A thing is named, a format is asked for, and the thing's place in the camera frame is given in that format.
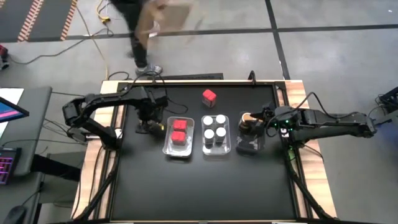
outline wooden table edge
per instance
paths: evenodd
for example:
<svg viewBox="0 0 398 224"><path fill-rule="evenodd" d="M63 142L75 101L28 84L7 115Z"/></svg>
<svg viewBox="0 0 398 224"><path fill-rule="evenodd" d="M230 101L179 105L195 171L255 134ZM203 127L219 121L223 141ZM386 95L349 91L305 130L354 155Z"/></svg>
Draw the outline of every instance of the wooden table edge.
<svg viewBox="0 0 398 224"><path fill-rule="evenodd" d="M118 90L118 85L120 82L132 82L132 81L120 81L120 80L110 80L104 81L101 86L101 93L114 93ZM251 80L165 80L166 83L209 83L217 84L217 83L250 83ZM287 97L289 100L290 106L297 106L306 96L303 82L301 80L257 80L258 83L274 83L274 82L285 82ZM152 83L151 80L138 80L136 83ZM278 91L278 97L280 103L283 103L282 94ZM308 102L305 102L302 105L302 108L308 108ZM121 127L121 117L123 112L123 106L119 107L118 115L116 118L116 127ZM113 107L110 108L101 108L96 111L94 119L101 123L102 125L109 126L111 124L111 117L113 113ZM320 152L320 148L317 141L310 141L307 143L310 147L316 149ZM88 205L90 191L92 190L91 198L95 195L98 190L98 184L100 182L101 170L104 162L105 151L102 150L99 152L101 148L100 140L90 141L88 143L88 147L85 155L85 163L81 169L81 194L78 201L78 192L75 196L75 203L73 205L72 211L75 210L75 207L78 205L75 217L77 217L83 209ZM94 168L95 160L97 154L99 153L99 159L97 162L97 166ZM307 183L307 188L311 192L311 194L315 197L317 202L323 207L323 209L330 214L331 216L336 216L335 206L333 203L333 199L330 192L330 187L328 183L328 179L325 172L325 167L323 165L322 159L308 150L300 150L300 157L302 160L303 171L305 176L305 181ZM111 157L109 159L109 165L107 174L109 173L114 162L114 152L111 153ZM95 181L94 185L91 189L91 184L93 181L93 172L95 170ZM307 213L305 211L305 205L303 200L303 195L300 190L295 186L297 200L298 200L298 208L300 210L301 217L307 217ZM108 205L109 199L109 187L103 195L101 201L101 207L99 210L99 218L104 218L106 213L106 207Z"/></svg>

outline computer monitor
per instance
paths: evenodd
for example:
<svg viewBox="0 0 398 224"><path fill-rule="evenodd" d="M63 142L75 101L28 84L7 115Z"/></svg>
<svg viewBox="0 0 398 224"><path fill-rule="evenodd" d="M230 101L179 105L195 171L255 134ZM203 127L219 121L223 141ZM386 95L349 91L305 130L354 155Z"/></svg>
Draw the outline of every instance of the computer monitor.
<svg viewBox="0 0 398 224"><path fill-rule="evenodd" d="M0 97L0 123L29 116L29 112Z"/></svg>

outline red block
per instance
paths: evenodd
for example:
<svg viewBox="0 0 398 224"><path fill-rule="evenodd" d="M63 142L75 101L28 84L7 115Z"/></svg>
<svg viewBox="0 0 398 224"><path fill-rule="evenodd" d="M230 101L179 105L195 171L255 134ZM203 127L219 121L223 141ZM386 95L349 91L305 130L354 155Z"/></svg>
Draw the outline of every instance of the red block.
<svg viewBox="0 0 398 224"><path fill-rule="evenodd" d="M174 131L185 131L187 130L187 121L185 120L175 120L173 123Z"/></svg>
<svg viewBox="0 0 398 224"><path fill-rule="evenodd" d="M217 95L213 93L211 90L205 90L203 92L203 100L202 102L209 107L213 107L216 104Z"/></svg>
<svg viewBox="0 0 398 224"><path fill-rule="evenodd" d="M172 142L174 145L184 146L186 143L185 138L186 138L185 132L173 131L172 133Z"/></svg>

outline concrete floor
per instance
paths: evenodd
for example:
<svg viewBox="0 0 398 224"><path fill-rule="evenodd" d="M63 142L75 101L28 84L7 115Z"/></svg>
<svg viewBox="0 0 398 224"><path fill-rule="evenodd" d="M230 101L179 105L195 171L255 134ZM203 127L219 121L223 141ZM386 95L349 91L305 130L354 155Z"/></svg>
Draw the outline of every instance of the concrete floor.
<svg viewBox="0 0 398 224"><path fill-rule="evenodd" d="M398 2L394 0L271 0L278 27L360 26L398 24ZM102 28L92 1L78 7L90 31ZM109 9L115 33L127 31L120 15ZM202 19L199 27L197 21ZM197 1L184 27L197 29L270 28L263 0ZM75 14L70 35L85 30ZM374 98L398 84L396 71L397 29L281 33L280 39L291 79L303 80L329 111L367 113ZM20 61L40 54L54 54L76 40L64 42L6 44ZM124 70L133 76L134 62L126 57L127 39L97 40L110 71ZM223 72L225 79L247 78L254 70L261 79L282 79L271 33L156 37L151 40L149 58L164 66L164 75ZM54 91L97 93L104 79L104 63L91 41L58 57L42 58L30 65L12 65L0 72L1 86L34 88L50 85ZM60 107L69 96L53 95L49 119L62 121ZM311 99L310 106L319 108ZM48 131L45 139L65 140ZM342 220L396 223L398 220L398 132L383 126L372 139L338 137L322 139L320 146L336 211ZM81 151L83 148L49 146L49 152ZM60 222L70 209L46 205L40 223Z"/></svg>

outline clear plastic tray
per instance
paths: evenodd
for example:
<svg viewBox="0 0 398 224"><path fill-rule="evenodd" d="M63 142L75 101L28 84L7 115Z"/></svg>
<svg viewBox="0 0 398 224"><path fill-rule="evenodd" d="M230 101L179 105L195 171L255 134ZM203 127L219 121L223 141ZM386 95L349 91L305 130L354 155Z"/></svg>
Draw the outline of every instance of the clear plastic tray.
<svg viewBox="0 0 398 224"><path fill-rule="evenodd" d="M213 118L213 124L210 126L205 126L203 119L205 117ZM224 141L222 143L215 142L215 138L212 144L205 143L204 133L207 129L212 129L216 133L216 129L220 126L216 123L217 115L205 115L201 118L201 138L202 138L202 151L207 156L222 156L230 152L231 150L231 138L229 136L229 119L225 116L225 123L222 127L225 128L226 134Z"/></svg>
<svg viewBox="0 0 398 224"><path fill-rule="evenodd" d="M173 122L176 120L185 120L187 121L187 142L184 146L177 146L174 145L171 140L171 134L173 132ZM191 156L192 153L192 140L193 140L193 128L195 127L195 122L191 118L182 118L182 117L169 117L167 119L167 132L166 138L163 147L163 153L172 156L172 157L179 157L179 158L187 158Z"/></svg>

